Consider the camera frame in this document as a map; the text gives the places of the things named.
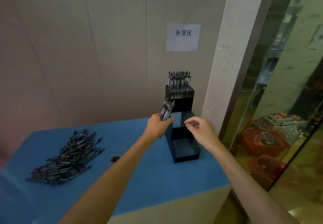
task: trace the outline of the black pen organizer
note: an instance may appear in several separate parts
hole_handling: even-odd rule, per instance
[[[166,132],[166,139],[171,151],[174,163],[198,159],[200,147],[192,133],[186,128],[184,121],[193,117],[192,105],[194,90],[188,86],[184,89],[169,89],[166,85],[166,99],[174,101],[171,117],[175,121],[171,123]]]

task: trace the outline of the paper sign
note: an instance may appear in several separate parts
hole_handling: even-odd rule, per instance
[[[200,24],[167,23],[166,51],[197,51]]]

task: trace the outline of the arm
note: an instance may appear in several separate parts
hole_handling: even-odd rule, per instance
[[[143,135],[95,181],[60,219],[59,224],[106,224],[110,219],[140,159],[174,118],[161,121],[159,114],[148,120]]]
[[[210,122],[192,117],[185,125],[219,162],[252,223],[298,224],[235,160],[219,141]]]

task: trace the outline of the forearm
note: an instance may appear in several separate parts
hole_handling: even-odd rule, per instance
[[[106,224],[144,152],[155,139],[141,136],[93,183],[61,218],[59,224]]]
[[[210,152],[221,165],[253,224],[298,223],[242,168],[224,145],[217,142]]]

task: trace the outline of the blue tabletop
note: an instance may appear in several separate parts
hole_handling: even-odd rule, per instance
[[[72,204],[144,132],[147,118],[33,132],[0,170],[0,223],[57,223]],[[73,131],[88,128],[103,136],[105,151],[91,160],[93,167],[62,185],[26,181],[30,172],[59,154]],[[201,147],[198,160],[174,164],[166,138],[144,154],[113,215],[184,198],[229,185],[213,156]]]

